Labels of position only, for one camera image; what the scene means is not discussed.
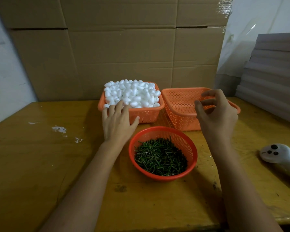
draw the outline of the white mark on table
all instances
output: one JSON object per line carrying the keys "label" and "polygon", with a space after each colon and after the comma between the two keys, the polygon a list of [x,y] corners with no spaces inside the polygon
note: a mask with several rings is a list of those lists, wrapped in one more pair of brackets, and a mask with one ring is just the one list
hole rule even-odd
{"label": "white mark on table", "polygon": [[75,139],[76,139],[76,143],[80,143],[83,139],[80,139],[80,138],[78,138],[78,137],[75,137]]}
{"label": "white mark on table", "polygon": [[66,133],[67,129],[65,127],[61,127],[61,126],[54,126],[52,127],[54,132],[61,132],[61,133]]}

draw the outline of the white controller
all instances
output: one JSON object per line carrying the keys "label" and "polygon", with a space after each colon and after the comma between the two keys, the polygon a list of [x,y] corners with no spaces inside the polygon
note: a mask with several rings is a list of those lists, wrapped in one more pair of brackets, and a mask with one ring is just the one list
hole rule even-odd
{"label": "white controller", "polygon": [[290,173],[290,147],[272,144],[261,149],[260,157],[266,162],[282,165]]}

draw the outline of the orange basket rim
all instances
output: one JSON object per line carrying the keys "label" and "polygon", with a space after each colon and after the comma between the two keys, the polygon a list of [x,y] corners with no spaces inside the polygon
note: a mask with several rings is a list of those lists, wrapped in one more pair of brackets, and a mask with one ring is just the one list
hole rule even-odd
{"label": "orange basket rim", "polygon": [[[195,159],[193,158],[193,162],[191,164],[190,167],[188,167],[184,172],[177,174],[177,175],[173,175],[173,176],[159,176],[159,175],[155,175],[152,173],[149,173],[147,171],[145,171],[143,168],[141,168],[134,160],[134,155],[135,155],[135,146],[134,143],[138,140],[138,138],[140,136],[142,136],[145,133],[149,133],[151,131],[166,131],[166,132],[171,132],[174,134],[177,134],[178,136],[180,136],[182,139],[184,139],[188,145],[191,147],[192,150],[192,155],[193,157],[195,156]],[[188,173],[190,173],[195,165],[197,164],[197,160],[198,160],[198,151],[197,148],[195,147],[195,144],[193,143],[193,141],[183,132],[181,132],[180,130],[174,129],[174,128],[170,128],[170,127],[166,127],[166,126],[153,126],[147,129],[143,129],[141,131],[139,131],[136,135],[134,135],[134,137],[130,140],[129,143],[129,147],[128,147],[128,151],[129,151],[129,158],[132,162],[132,164],[143,174],[145,174],[146,176],[150,177],[151,179],[154,180],[158,180],[158,181],[173,181],[176,180],[178,178],[181,178],[185,175],[187,175]]]}
{"label": "orange basket rim", "polygon": [[[190,88],[169,88],[169,89],[163,89],[161,91],[161,95],[163,97],[163,100],[165,101],[166,105],[169,107],[169,109],[171,110],[172,113],[178,115],[178,116],[186,116],[186,117],[196,117],[197,116],[197,113],[196,112],[193,112],[193,113],[183,113],[183,112],[179,112],[179,111],[176,111],[172,104],[170,103],[169,101],[169,98],[166,96],[165,92],[167,91],[172,91],[172,90],[191,90],[191,89],[206,89],[206,90],[211,90],[210,88],[206,88],[206,87],[190,87]],[[230,105],[232,105],[234,108],[236,108],[237,110],[237,113],[239,114],[241,112],[241,109],[238,105],[236,105],[235,103],[231,102],[230,100],[228,100],[228,103]]]}
{"label": "orange basket rim", "polygon": [[[158,85],[155,83],[155,89],[156,90],[160,90]],[[105,96],[104,96],[105,92],[102,92],[102,95],[100,97],[99,103],[98,103],[98,110],[99,111],[103,111],[103,105],[106,104],[105,102]],[[138,112],[142,112],[142,111],[159,111],[162,110],[164,108],[164,100],[162,97],[162,91],[161,94],[159,96],[159,107],[143,107],[143,108],[129,108],[129,111],[138,111]]]}

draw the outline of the wooden table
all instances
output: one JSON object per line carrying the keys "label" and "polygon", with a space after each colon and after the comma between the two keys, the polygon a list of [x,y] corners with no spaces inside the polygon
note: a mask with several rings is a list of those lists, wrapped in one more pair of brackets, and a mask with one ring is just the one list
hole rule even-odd
{"label": "wooden table", "polygon": [[[290,223],[290,177],[258,158],[270,143],[290,146],[290,123],[238,98],[233,144],[280,224]],[[33,231],[68,192],[103,142],[98,101],[35,102],[0,123],[0,231]],[[172,126],[161,112],[154,124]],[[186,177],[158,183],[130,162],[127,145],[110,174],[96,231],[192,231],[226,222],[217,169],[201,131]]]}

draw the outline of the orange plastic basket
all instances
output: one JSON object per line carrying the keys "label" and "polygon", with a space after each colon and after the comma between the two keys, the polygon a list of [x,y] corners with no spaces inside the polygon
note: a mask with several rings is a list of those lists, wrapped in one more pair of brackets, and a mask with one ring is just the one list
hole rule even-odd
{"label": "orange plastic basket", "polygon": [[[155,89],[159,90],[158,85],[155,83]],[[105,102],[105,95],[104,91],[100,97],[100,101],[98,103],[98,110],[102,111],[104,108]],[[164,101],[162,99],[162,95],[159,96],[159,107],[152,107],[152,108],[130,108],[129,109],[129,117],[130,117],[130,124],[132,124],[136,117],[140,117],[140,124],[144,123],[153,123],[158,119],[158,115],[160,110],[164,108]]]}
{"label": "orange plastic basket", "polygon": [[[213,97],[202,97],[201,94],[209,88],[172,88],[161,91],[165,102],[165,110],[174,126],[181,131],[200,130],[199,120],[196,118],[197,113],[194,109],[195,100],[204,100]],[[241,112],[239,106],[228,100],[229,104]],[[204,110],[213,106],[204,106]]]}
{"label": "orange plastic basket", "polygon": [[[135,149],[141,145],[140,142],[145,142],[145,141],[156,139],[156,138],[169,138],[170,136],[174,145],[178,149],[182,150],[182,153],[186,156],[188,160],[188,166],[185,172],[182,172],[178,175],[173,175],[173,176],[159,176],[159,175],[151,174],[145,171],[135,162],[135,159],[134,159]],[[157,181],[169,182],[169,181],[173,181],[175,179],[181,178],[193,170],[193,168],[195,167],[195,164],[197,163],[198,152],[193,141],[183,132],[180,132],[179,130],[169,128],[169,127],[154,126],[154,127],[150,127],[150,128],[147,128],[138,132],[131,139],[130,144],[129,144],[129,157],[132,161],[132,164],[146,176],[152,179],[155,179]]]}

